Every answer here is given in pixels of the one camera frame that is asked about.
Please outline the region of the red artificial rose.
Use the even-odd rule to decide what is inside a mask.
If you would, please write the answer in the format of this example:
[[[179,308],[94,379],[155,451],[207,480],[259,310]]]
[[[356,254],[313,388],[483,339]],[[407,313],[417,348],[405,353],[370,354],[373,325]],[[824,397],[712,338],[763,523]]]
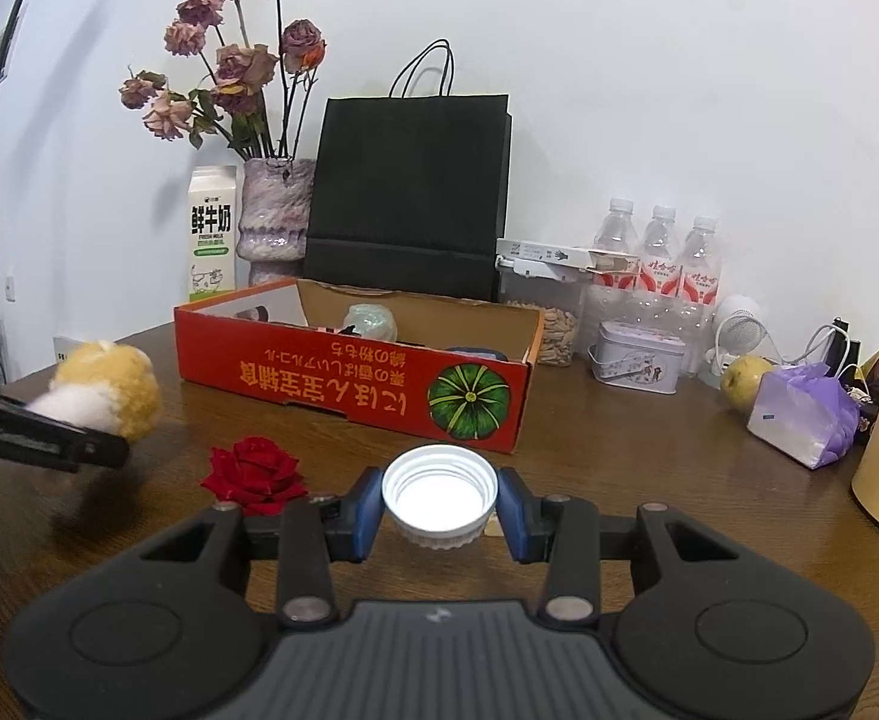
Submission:
[[[274,517],[309,494],[299,461],[274,440],[250,436],[231,449],[210,450],[210,473],[200,486],[220,502],[234,502],[246,517]]]

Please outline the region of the sheep plush toy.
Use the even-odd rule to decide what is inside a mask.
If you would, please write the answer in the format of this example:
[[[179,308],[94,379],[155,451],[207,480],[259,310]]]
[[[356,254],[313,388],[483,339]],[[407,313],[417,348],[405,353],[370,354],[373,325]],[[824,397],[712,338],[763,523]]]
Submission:
[[[58,363],[47,392],[26,408],[138,442],[160,419],[161,392],[153,362],[141,349],[114,341],[88,341]]]

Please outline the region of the white bottle cap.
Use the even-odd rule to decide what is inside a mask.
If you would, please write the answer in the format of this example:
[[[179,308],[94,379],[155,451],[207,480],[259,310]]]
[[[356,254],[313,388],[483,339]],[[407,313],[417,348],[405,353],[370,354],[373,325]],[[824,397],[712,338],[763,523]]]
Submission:
[[[473,450],[428,444],[403,452],[382,477],[382,500],[410,543],[457,550],[485,530],[498,502],[498,473]]]

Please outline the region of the navy zipper case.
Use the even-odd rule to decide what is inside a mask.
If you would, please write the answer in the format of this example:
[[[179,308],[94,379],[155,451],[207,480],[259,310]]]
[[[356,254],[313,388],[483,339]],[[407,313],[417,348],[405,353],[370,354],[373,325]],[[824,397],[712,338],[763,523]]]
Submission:
[[[472,358],[509,361],[508,356],[504,355],[504,353],[501,353],[501,351],[496,351],[496,349],[490,348],[480,348],[480,346],[451,346],[451,348],[444,349],[444,351],[448,351],[448,353],[454,353],[454,355],[472,356]]]

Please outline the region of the iridescent plastic wrap ball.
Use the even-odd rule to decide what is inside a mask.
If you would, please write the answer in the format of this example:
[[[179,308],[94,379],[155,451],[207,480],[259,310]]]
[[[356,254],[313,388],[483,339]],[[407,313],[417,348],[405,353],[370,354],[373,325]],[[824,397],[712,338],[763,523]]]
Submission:
[[[346,310],[345,317],[341,321],[340,333],[392,343],[397,340],[397,322],[389,307],[372,302],[360,302],[350,305]]]

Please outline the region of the red pumpkin cardboard box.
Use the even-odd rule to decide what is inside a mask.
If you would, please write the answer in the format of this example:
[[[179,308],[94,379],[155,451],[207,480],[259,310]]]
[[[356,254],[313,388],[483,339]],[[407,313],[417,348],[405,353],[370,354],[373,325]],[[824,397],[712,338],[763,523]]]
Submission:
[[[397,340],[342,335],[353,304],[392,310]],[[231,394],[509,454],[544,338],[538,309],[273,281],[174,310],[179,374]],[[496,349],[509,361],[454,355]]]

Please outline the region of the clear jar with seeds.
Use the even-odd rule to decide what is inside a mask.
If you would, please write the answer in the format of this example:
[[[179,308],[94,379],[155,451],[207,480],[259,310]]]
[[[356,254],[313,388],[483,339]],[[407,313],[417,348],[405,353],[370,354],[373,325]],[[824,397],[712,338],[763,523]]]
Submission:
[[[538,309],[544,316],[544,338],[537,361],[566,367],[576,353],[584,309],[586,275],[571,266],[499,255],[499,300],[515,307]]]

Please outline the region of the yellow green apple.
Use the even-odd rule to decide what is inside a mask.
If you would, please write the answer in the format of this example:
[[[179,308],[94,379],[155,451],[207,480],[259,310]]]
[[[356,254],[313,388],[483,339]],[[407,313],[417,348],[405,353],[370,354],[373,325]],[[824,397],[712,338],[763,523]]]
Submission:
[[[732,361],[719,379],[719,390],[727,405],[742,415],[750,415],[761,379],[773,369],[775,365],[761,356],[745,355]]]

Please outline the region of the left water bottle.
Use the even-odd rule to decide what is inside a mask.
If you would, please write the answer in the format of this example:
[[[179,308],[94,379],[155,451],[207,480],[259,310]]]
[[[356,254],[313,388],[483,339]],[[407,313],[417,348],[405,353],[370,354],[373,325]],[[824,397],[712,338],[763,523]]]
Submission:
[[[631,200],[611,199],[607,216],[595,232],[592,249],[599,250],[602,257],[587,291],[584,320],[591,332],[597,332],[604,320],[620,315],[633,289],[638,249],[633,210]]]

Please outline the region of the middle water bottle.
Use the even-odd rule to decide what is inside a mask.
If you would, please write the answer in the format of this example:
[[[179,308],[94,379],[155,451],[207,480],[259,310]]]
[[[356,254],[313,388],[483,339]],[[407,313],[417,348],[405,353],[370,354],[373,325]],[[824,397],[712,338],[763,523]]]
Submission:
[[[679,291],[677,210],[656,205],[640,247],[640,270],[634,285],[634,312],[641,327],[659,328]]]

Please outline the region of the purple tissue pack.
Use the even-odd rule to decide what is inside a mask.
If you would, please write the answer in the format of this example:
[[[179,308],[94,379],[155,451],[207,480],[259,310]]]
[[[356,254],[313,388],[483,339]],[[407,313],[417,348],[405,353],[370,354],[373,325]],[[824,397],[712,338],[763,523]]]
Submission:
[[[761,378],[750,434],[807,470],[841,460],[859,426],[860,405],[825,362],[775,367]]]

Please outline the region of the right water bottle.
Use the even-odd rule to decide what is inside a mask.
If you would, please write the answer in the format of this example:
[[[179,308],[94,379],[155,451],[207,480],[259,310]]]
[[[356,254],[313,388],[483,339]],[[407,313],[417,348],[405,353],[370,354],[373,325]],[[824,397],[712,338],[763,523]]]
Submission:
[[[695,377],[704,353],[704,335],[718,302],[722,262],[718,222],[698,216],[680,252],[679,328],[685,343],[682,374]]]

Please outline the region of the black charger adapter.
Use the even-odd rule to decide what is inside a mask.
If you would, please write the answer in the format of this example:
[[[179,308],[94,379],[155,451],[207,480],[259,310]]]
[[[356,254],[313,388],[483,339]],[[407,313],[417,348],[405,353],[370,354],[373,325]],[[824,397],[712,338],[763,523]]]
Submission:
[[[849,323],[841,317],[833,320],[833,328],[835,331],[825,355],[828,374],[843,383],[844,387],[851,387],[859,371],[860,343],[851,338]]]

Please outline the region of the black paper bag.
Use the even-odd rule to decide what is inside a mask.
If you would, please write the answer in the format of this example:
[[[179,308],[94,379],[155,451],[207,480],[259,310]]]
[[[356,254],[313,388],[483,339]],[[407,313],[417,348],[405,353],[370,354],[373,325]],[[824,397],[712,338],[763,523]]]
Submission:
[[[455,96],[436,39],[384,98],[323,113],[302,274],[355,288],[491,301],[508,211],[506,94]]]

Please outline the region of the white wall socket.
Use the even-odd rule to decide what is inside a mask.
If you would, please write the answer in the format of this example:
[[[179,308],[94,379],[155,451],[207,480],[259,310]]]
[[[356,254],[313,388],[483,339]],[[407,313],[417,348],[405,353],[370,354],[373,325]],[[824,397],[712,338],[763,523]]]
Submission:
[[[78,364],[85,366],[101,356],[103,348],[99,341],[80,341],[75,338],[55,337],[53,339],[53,352],[58,366]]]

